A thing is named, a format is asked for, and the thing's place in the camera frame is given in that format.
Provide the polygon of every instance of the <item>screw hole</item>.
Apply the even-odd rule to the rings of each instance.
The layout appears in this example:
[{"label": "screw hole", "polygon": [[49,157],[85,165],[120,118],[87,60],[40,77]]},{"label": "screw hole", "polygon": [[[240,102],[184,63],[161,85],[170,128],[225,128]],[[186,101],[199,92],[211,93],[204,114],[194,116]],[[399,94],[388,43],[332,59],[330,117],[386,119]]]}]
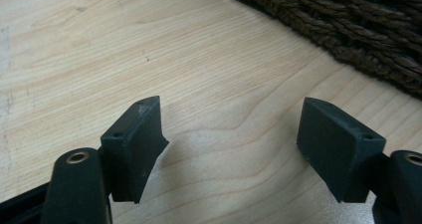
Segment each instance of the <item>screw hole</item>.
[{"label": "screw hole", "polygon": [[373,136],[371,134],[364,134],[363,138],[371,140],[373,139]]},{"label": "screw hole", "polygon": [[123,132],[115,132],[112,134],[113,137],[121,137],[123,136]]},{"label": "screw hole", "polygon": [[75,163],[79,163],[79,162],[83,162],[85,161],[90,155],[85,152],[76,152],[73,153],[72,155],[68,156],[68,158],[66,158],[66,162],[69,164],[75,164]]},{"label": "screw hole", "polygon": [[416,155],[413,155],[413,154],[408,154],[406,156],[406,159],[408,161],[412,162],[413,164],[422,166],[422,157],[420,157],[420,156],[416,156]]}]

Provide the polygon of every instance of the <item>light wood table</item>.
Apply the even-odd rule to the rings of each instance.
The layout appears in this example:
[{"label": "light wood table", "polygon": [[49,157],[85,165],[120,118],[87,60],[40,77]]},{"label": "light wood table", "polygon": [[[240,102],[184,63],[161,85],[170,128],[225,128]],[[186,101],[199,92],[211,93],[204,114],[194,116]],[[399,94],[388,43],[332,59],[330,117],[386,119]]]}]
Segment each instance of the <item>light wood table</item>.
[{"label": "light wood table", "polygon": [[235,0],[0,0],[0,200],[161,96],[168,147],[115,223],[371,223],[301,157],[304,97],[422,152],[422,103]]}]

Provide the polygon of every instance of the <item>woven mat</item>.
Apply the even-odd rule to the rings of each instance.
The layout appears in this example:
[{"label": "woven mat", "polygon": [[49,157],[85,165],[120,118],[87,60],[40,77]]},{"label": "woven mat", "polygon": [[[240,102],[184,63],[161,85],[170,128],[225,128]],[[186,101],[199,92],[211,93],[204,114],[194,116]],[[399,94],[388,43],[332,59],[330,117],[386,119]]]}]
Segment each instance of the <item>woven mat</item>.
[{"label": "woven mat", "polygon": [[422,0],[244,0],[340,61],[422,97]]}]

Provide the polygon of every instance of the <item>black plastic jaw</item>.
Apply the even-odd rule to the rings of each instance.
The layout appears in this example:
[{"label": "black plastic jaw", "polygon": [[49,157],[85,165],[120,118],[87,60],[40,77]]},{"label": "black plastic jaw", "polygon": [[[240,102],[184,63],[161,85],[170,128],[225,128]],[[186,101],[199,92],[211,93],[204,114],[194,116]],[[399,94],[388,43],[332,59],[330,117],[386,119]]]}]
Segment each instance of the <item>black plastic jaw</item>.
[{"label": "black plastic jaw", "polygon": [[338,202],[366,201],[365,166],[384,145],[384,137],[338,107],[305,98],[298,147]]},{"label": "black plastic jaw", "polygon": [[338,202],[365,202],[375,223],[422,223],[422,154],[382,153],[385,138],[336,106],[305,98],[298,147]]},{"label": "black plastic jaw", "polygon": [[134,103],[102,136],[113,201],[138,203],[155,160],[167,146],[159,97]]}]

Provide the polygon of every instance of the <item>wood grain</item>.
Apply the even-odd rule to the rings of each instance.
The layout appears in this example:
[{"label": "wood grain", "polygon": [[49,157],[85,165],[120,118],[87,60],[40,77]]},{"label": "wood grain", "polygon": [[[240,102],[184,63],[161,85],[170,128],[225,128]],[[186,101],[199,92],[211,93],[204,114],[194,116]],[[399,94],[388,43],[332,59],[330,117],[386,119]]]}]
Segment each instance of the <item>wood grain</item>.
[{"label": "wood grain", "polygon": [[234,0],[0,0],[0,200],[161,96],[169,146],[115,223],[371,223],[304,161],[304,97],[422,152],[422,104]]}]

